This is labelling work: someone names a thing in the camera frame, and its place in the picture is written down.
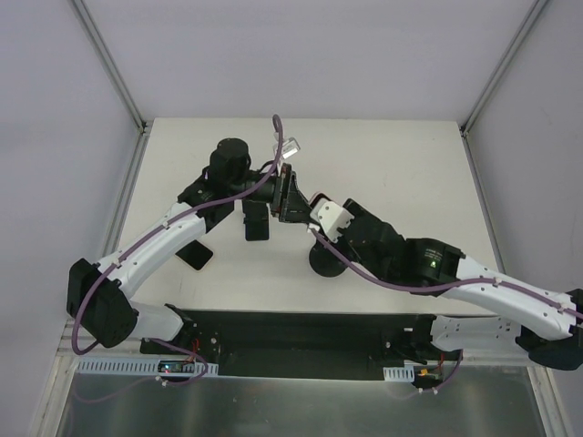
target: robotic arm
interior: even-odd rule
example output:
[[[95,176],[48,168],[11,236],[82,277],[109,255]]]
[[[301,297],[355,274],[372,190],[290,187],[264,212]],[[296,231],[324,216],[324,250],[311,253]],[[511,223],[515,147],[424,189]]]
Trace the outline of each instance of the robotic arm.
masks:
[[[158,223],[95,264],[81,259],[73,265],[66,308],[77,318],[77,330],[82,325],[96,338],[94,345],[107,348],[132,337],[167,340],[188,349],[200,332],[187,311],[140,304],[132,298],[142,282],[175,254],[192,268],[202,268],[212,252],[198,239],[225,219],[240,198],[247,240],[269,238],[270,213],[280,222],[308,225],[316,238],[310,264],[324,277],[350,268],[391,290],[463,300],[498,315],[418,316],[406,335],[390,335],[391,342],[401,346],[394,348],[400,360],[424,362],[441,352],[479,349],[523,351],[534,362],[562,370],[576,369],[583,362],[578,326],[583,291],[542,290],[492,271],[444,242],[405,239],[351,199],[342,206],[323,194],[308,201],[298,190],[292,167],[281,162],[297,144],[293,138],[283,141],[278,117],[274,126],[280,133],[279,147],[267,173],[250,170],[246,143],[224,139],[211,154],[210,165]],[[205,358],[218,361],[220,348],[212,350]]]

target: white wall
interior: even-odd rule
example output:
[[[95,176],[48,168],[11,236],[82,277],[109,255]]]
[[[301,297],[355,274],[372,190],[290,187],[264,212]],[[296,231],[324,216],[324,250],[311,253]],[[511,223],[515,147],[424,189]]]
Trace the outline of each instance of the white wall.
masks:
[[[583,2],[551,2],[470,141],[509,273],[583,287]],[[556,372],[583,433],[583,370]]]
[[[64,0],[0,2],[0,435],[28,434],[69,266],[102,244],[137,131]]]
[[[145,118],[464,121],[533,0],[87,0]]]

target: cable clip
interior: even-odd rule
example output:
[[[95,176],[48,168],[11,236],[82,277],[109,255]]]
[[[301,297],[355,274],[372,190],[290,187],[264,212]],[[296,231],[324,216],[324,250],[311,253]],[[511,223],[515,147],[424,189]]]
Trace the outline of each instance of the cable clip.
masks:
[[[320,227],[314,223],[308,223],[307,232],[310,234],[312,231],[315,230],[316,232],[320,232]]]
[[[565,312],[567,308],[568,308],[567,304],[565,302],[561,302],[560,305],[557,307],[557,312],[559,314],[563,314],[563,312]]]

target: cable tie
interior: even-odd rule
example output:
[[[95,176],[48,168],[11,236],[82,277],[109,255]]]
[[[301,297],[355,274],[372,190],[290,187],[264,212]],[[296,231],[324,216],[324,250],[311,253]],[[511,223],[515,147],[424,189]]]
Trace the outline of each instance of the cable tie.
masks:
[[[318,225],[315,225],[313,223],[308,223],[308,233],[312,232],[312,230],[315,230],[316,232],[320,231],[320,227]]]

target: purple cable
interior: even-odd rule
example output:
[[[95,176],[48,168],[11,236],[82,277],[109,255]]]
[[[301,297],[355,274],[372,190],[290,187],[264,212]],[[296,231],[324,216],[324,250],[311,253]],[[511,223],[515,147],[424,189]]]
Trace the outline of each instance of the purple cable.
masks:
[[[259,188],[261,188],[261,186],[263,184],[265,184],[265,182],[267,182],[269,177],[277,169],[277,165],[280,162],[281,152],[283,149],[283,125],[281,123],[281,118],[280,118],[280,116],[275,114],[272,117],[271,121],[273,123],[273,128],[275,129],[275,132],[277,132],[277,134],[278,134],[278,140],[277,140],[278,146],[277,146],[277,152],[275,153],[275,158],[273,159],[273,163],[271,164],[269,170],[267,170],[267,172],[263,175],[263,177],[255,185],[253,185],[251,188],[246,189],[245,191],[243,191],[240,194],[230,196],[229,198],[221,198],[218,200],[212,200],[211,202],[203,203],[202,205],[198,205],[196,207],[193,207],[193,208],[187,209],[186,211],[181,212],[176,217],[173,217],[170,220],[168,220],[169,225],[171,225],[172,223],[175,223],[177,220],[180,220],[180,219],[182,219],[190,214],[194,214],[195,212],[200,211],[201,209],[210,208],[210,207],[217,207],[218,205],[224,205],[225,203],[233,202],[233,201],[239,200],[241,198],[246,198],[247,196],[249,196],[249,194],[254,193]],[[118,261],[123,262],[124,260],[126,260],[132,253],[134,253],[136,250],[138,250],[146,241],[148,241],[149,239],[154,237],[156,234],[158,234],[163,229],[165,229],[165,228],[162,225],[152,229],[148,234],[146,234],[144,237],[142,237],[141,239],[136,241],[128,250],[126,250],[124,253],[122,253],[119,256]],[[92,351],[98,345],[98,342],[94,341],[85,349],[80,350],[79,345],[78,345],[79,329],[81,327],[81,320],[83,319],[83,314],[85,314],[85,311],[87,309],[87,305],[89,304],[89,301],[91,300],[91,298],[93,297],[93,295],[97,291],[97,288],[99,288],[99,285],[101,285],[101,282],[103,282],[105,280],[105,278],[115,268],[116,268],[116,265],[111,264],[107,269],[104,270],[104,272],[99,276],[99,278],[97,278],[97,280],[93,283],[91,288],[89,288],[89,291],[85,295],[85,298],[83,298],[81,305],[79,305],[79,309],[78,309],[77,315],[75,317],[75,323],[73,323],[73,332],[71,333],[71,348],[73,349],[73,352],[77,355],[85,355],[86,353]]]
[[[202,378],[204,375],[206,375],[209,372],[209,364],[204,360],[204,358],[202,358],[200,355],[198,355],[197,353],[193,352],[193,351],[187,351],[186,349],[182,349],[179,348],[177,346],[174,346],[173,344],[167,343],[163,340],[159,340],[159,339],[149,339],[150,341],[154,341],[157,344],[160,344],[164,347],[166,347],[167,349],[170,349],[172,351],[176,351],[176,352],[180,352],[180,353],[184,353],[185,355],[189,355],[191,357],[193,357],[194,359],[202,362],[202,364],[204,365],[204,369],[201,373],[199,373],[196,376],[193,376],[192,378],[189,378],[187,381],[182,381],[182,382],[172,382],[172,381],[167,381],[167,385],[170,385],[172,387],[179,387],[181,385],[187,385],[187,384],[191,384],[194,381],[199,380],[200,378]],[[135,380],[133,381],[131,384],[128,384],[127,386],[119,389],[118,391],[114,391],[113,393],[107,394],[105,396],[102,396],[101,398],[96,398],[96,399],[85,399],[82,398],[81,396],[79,396],[77,394],[77,390],[75,390],[74,386],[71,386],[71,392],[73,394],[73,397],[82,403],[86,403],[86,404],[94,404],[94,403],[100,403],[103,401],[108,401],[110,399],[113,399],[117,396],[119,396],[120,394],[125,393],[126,391],[133,389],[134,387],[136,387],[137,385],[141,384],[142,382],[145,381],[155,381],[155,378],[152,378],[151,376],[145,376],[143,378],[140,378],[139,380]]]
[[[368,280],[369,282],[372,282],[375,285],[384,287],[386,289],[391,289],[391,290],[396,290],[396,291],[405,291],[407,293],[413,293],[413,294],[429,294],[429,293],[434,293],[436,291],[447,291],[453,287],[462,287],[464,285],[472,285],[472,284],[495,285],[496,284],[497,286],[506,287],[508,289],[526,294],[527,296],[530,296],[531,298],[536,299],[536,300],[540,300],[541,302],[544,302],[547,305],[549,305],[553,308],[556,308],[557,310],[561,309],[560,303],[555,302],[554,300],[549,299],[545,296],[541,296],[533,290],[529,290],[529,289],[522,287],[520,285],[513,284],[512,282],[506,282],[505,280],[501,281],[500,283],[496,283],[495,279],[472,278],[472,279],[457,280],[455,282],[449,282],[447,284],[442,284],[442,285],[434,285],[431,287],[406,287],[404,285],[391,284],[389,282],[385,282],[383,280],[377,279],[374,276],[360,270],[358,267],[356,267],[349,259],[347,259],[337,248],[335,248],[327,239],[325,239],[316,230],[312,229],[312,234],[318,240],[318,242],[320,242],[337,259],[339,259],[346,267],[348,267],[350,270],[352,270],[358,276],[360,276],[363,279]],[[583,313],[580,313],[576,310],[572,310],[569,308],[566,308],[563,311],[571,316],[574,316],[578,319],[583,320]]]

